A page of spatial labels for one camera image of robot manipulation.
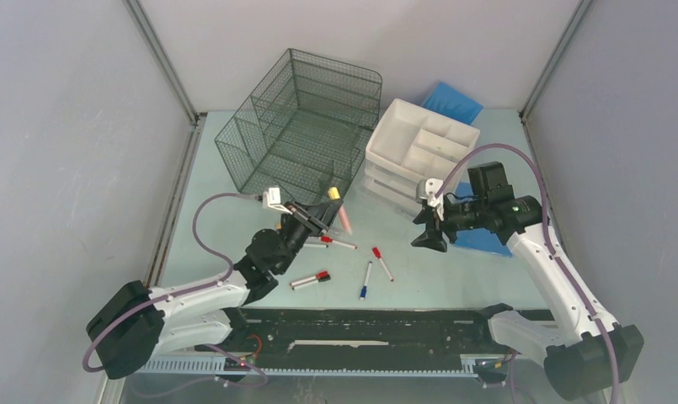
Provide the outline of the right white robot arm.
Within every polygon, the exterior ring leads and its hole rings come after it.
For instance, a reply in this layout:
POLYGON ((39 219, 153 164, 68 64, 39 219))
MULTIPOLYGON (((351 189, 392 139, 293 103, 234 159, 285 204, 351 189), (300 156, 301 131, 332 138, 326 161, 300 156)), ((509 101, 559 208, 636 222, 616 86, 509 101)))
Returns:
POLYGON ((542 326, 506 304, 488 306, 472 327, 474 346, 492 352, 502 345, 525 355, 542 366, 552 388, 568 401, 628 381, 643 349, 643 334, 634 325, 620 325, 589 290, 552 241, 555 232, 540 201, 516 197, 499 162, 471 167, 468 177, 473 195, 463 201, 439 194, 439 179, 418 182, 421 211, 414 223, 425 230, 412 246, 444 253, 460 231, 493 233, 526 264, 557 324, 542 326))

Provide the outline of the blue folder at right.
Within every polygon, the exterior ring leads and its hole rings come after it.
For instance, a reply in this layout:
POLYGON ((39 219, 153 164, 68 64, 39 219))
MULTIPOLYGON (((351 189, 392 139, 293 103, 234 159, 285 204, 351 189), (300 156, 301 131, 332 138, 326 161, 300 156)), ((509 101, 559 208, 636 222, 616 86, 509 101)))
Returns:
MULTIPOLYGON (((455 195, 461 201, 478 200, 478 196, 474 194, 472 186, 468 182, 460 182, 456 186, 455 195)), ((501 257, 510 258, 513 256, 507 246, 503 245, 495 234, 485 229, 460 231, 457 240, 452 245, 501 257)))

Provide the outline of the black front rail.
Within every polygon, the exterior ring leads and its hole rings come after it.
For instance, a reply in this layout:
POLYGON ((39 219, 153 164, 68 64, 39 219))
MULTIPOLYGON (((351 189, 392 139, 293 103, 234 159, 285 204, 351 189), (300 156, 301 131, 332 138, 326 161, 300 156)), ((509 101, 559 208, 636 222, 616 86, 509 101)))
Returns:
POLYGON ((221 344, 258 352, 257 365, 277 371, 457 372, 466 360, 505 359, 476 311, 241 311, 246 322, 221 344))

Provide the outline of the white plastic drawer organizer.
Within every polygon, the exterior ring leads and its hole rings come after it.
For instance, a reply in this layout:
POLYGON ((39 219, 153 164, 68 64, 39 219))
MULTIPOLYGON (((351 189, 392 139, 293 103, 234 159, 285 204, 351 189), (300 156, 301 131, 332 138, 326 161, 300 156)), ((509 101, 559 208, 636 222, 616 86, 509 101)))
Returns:
POLYGON ((421 210, 419 182, 446 179, 479 137, 473 126, 396 98, 366 145, 364 190, 414 217, 421 210))

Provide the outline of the black cap marker lower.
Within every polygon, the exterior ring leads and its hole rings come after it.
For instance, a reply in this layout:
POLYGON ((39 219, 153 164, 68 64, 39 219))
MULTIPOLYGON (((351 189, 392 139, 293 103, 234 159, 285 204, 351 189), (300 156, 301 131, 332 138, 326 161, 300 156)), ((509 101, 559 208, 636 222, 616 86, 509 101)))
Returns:
POLYGON ((296 284, 296 285, 292 286, 292 289, 293 290, 299 290, 299 289, 302 289, 302 288, 305 288, 305 287, 308 287, 308 286, 312 286, 312 285, 319 284, 319 283, 322 283, 322 282, 327 282, 329 280, 331 280, 331 276, 325 275, 323 277, 311 279, 311 280, 304 282, 304 283, 301 283, 301 284, 296 284))

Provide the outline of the red cap marker middle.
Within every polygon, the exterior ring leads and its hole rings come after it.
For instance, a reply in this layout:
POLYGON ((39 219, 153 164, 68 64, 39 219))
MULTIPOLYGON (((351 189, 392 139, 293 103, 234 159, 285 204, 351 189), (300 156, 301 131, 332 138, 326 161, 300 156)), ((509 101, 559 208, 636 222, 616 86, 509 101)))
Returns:
POLYGON ((389 267, 387 266, 387 263, 385 262, 384 258, 382 257, 382 253, 381 253, 381 251, 379 250, 379 248, 378 248, 378 247, 373 247, 373 248, 372 248, 372 252, 373 252, 374 256, 376 257, 376 259, 378 260, 379 264, 381 265, 382 269, 384 270, 384 272, 385 272, 386 276, 388 277, 389 281, 390 281, 390 282, 393 282, 393 281, 395 280, 395 278, 394 278, 394 276, 393 276, 391 270, 390 270, 389 267))

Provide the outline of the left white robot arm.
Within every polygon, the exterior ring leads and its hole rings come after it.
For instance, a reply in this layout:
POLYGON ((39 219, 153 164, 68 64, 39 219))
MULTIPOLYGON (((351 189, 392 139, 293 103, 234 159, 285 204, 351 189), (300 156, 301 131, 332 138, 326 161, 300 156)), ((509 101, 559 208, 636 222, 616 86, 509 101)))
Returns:
POLYGON ((123 285, 86 326, 91 343, 83 355, 85 371, 118 380, 182 348, 244 346, 248 329, 242 307, 271 293, 306 241, 324 235, 343 206, 341 199, 284 202, 277 189, 247 198, 280 212, 280 229, 257 231, 236 263, 214 251, 228 265, 220 274, 168 288, 147 288, 139 280, 123 285))

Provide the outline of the blue folder at back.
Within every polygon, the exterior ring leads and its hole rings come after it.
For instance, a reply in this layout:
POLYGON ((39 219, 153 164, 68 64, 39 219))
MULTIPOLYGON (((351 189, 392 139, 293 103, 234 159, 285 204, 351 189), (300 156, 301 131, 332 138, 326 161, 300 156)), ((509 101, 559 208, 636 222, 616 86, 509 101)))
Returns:
POLYGON ((480 103, 444 82, 429 91, 421 107, 466 125, 471 125, 483 111, 480 103))

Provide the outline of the red cap marker lower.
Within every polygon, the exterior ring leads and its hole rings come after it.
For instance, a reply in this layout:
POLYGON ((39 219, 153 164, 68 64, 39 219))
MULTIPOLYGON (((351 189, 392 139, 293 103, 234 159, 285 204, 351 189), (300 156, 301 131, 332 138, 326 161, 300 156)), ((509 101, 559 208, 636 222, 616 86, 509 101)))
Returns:
POLYGON ((330 275, 329 275, 328 271, 322 271, 322 272, 319 272, 319 273, 314 274, 312 276, 306 277, 304 279, 292 281, 292 282, 289 283, 289 286, 291 288, 296 288, 297 286, 299 286, 301 284, 311 283, 313 281, 323 282, 323 281, 325 281, 329 278, 330 278, 330 275))

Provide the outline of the red cap marker upper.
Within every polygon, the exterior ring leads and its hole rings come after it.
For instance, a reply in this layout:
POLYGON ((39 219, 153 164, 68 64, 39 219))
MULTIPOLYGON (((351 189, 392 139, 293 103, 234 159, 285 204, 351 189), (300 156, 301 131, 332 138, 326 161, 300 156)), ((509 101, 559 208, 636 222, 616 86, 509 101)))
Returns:
POLYGON ((337 246, 346 247, 346 248, 354 249, 354 250, 358 248, 355 244, 343 242, 343 241, 340 241, 340 240, 337 240, 337 239, 334 239, 334 238, 328 237, 328 236, 321 236, 320 241, 323 242, 323 243, 334 244, 334 245, 337 245, 337 246))

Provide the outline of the blue folder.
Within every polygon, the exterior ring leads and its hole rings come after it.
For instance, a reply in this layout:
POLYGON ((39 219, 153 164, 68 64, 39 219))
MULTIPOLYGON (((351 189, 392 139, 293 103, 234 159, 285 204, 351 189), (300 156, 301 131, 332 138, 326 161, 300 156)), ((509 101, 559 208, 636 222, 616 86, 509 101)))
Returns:
POLYGON ((480 103, 444 82, 429 91, 421 107, 466 125, 471 125, 483 111, 480 103))
MULTIPOLYGON (((456 186, 455 195, 461 201, 478 200, 478 196, 474 194, 472 186, 468 182, 460 182, 456 186)), ((507 246, 503 245, 495 234, 485 229, 460 231, 457 240, 452 245, 501 257, 510 258, 513 256, 507 246)))

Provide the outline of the yellow highlighter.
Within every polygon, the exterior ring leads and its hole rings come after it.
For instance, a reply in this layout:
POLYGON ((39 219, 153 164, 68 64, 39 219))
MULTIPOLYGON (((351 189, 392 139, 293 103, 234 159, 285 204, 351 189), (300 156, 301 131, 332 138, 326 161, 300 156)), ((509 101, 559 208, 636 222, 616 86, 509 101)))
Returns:
POLYGON ((331 188, 328 190, 328 197, 329 197, 331 200, 341 200, 341 195, 340 195, 340 193, 339 193, 339 191, 338 191, 338 188, 337 188, 337 187, 331 187, 331 188))

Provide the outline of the red cap marker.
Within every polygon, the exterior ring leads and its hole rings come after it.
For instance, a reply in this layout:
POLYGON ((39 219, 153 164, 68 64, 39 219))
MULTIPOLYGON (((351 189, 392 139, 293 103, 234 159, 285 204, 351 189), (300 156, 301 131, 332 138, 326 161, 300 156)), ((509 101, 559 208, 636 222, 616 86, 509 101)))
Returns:
POLYGON ((329 275, 328 271, 322 271, 322 272, 319 272, 319 273, 314 274, 312 276, 306 277, 304 279, 292 281, 292 282, 289 283, 289 286, 291 288, 296 288, 297 286, 299 286, 301 284, 311 283, 313 281, 323 282, 323 281, 325 281, 329 278, 330 278, 330 275, 329 275))
POLYGON ((334 238, 328 237, 328 236, 321 236, 320 241, 323 242, 323 243, 334 244, 334 245, 337 245, 337 246, 346 247, 346 248, 354 249, 354 250, 358 248, 355 244, 343 242, 343 241, 340 241, 340 240, 337 240, 337 239, 334 239, 334 238))
POLYGON ((393 281, 395 280, 395 278, 394 278, 394 276, 393 276, 391 270, 390 270, 389 267, 387 266, 387 263, 385 262, 384 258, 382 257, 382 253, 381 253, 381 251, 379 250, 379 248, 378 248, 378 247, 373 247, 373 248, 372 248, 372 252, 373 252, 374 256, 376 257, 376 259, 378 260, 379 264, 381 265, 382 269, 384 270, 384 272, 385 272, 386 276, 388 277, 389 281, 390 281, 390 282, 393 282, 393 281))

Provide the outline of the blue cap whiteboard marker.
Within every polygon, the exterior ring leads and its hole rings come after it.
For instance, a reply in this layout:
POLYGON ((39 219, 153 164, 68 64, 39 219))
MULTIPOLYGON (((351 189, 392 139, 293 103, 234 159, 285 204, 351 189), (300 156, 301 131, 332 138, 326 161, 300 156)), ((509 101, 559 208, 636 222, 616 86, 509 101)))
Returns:
POLYGON ((360 301, 365 301, 366 296, 367 296, 367 291, 368 291, 368 286, 371 278, 371 272, 372 272, 372 267, 373 267, 373 262, 369 261, 366 265, 366 273, 364 277, 364 281, 360 290, 360 301))

